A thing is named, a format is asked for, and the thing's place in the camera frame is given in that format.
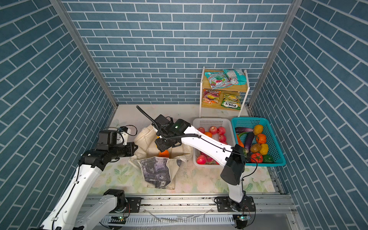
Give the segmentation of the large orange fruit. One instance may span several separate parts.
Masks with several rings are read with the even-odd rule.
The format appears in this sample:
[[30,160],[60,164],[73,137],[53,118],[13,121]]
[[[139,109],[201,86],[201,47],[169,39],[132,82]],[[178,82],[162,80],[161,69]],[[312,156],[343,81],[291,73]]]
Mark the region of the large orange fruit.
[[164,152],[160,152],[158,157],[170,158],[170,152],[168,150],[165,150]]

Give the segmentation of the beige canvas grocery bag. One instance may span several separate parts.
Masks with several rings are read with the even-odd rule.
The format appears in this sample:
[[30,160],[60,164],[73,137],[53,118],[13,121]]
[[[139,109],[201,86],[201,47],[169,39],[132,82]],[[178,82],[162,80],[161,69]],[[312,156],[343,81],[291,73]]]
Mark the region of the beige canvas grocery bag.
[[130,157],[129,163],[141,171],[143,184],[149,188],[175,189],[175,176],[181,165],[193,156],[193,147],[182,144],[170,147],[164,155],[156,146],[157,130],[149,125],[135,137],[134,144],[138,149]]

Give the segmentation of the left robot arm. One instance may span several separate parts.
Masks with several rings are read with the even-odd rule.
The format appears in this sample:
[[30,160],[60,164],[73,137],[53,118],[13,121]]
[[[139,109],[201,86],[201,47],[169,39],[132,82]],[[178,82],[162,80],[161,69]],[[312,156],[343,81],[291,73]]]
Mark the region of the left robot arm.
[[107,189],[97,204],[78,216],[90,189],[106,166],[120,158],[131,157],[138,149],[134,142],[127,140],[130,128],[132,125],[99,131],[96,148],[81,155],[66,191],[38,229],[92,230],[111,211],[123,215],[130,208],[124,190]]

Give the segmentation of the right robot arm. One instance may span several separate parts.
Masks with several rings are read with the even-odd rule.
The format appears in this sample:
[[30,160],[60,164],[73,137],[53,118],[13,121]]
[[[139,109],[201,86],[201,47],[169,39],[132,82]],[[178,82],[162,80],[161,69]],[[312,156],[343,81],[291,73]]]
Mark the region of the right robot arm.
[[185,144],[203,152],[223,167],[220,177],[228,184],[229,195],[217,197],[219,212],[256,211],[253,198],[247,196],[243,190],[242,178],[246,156],[240,145],[231,146],[220,143],[182,119],[173,122],[172,119],[160,115],[151,121],[159,136],[155,143],[160,151]]

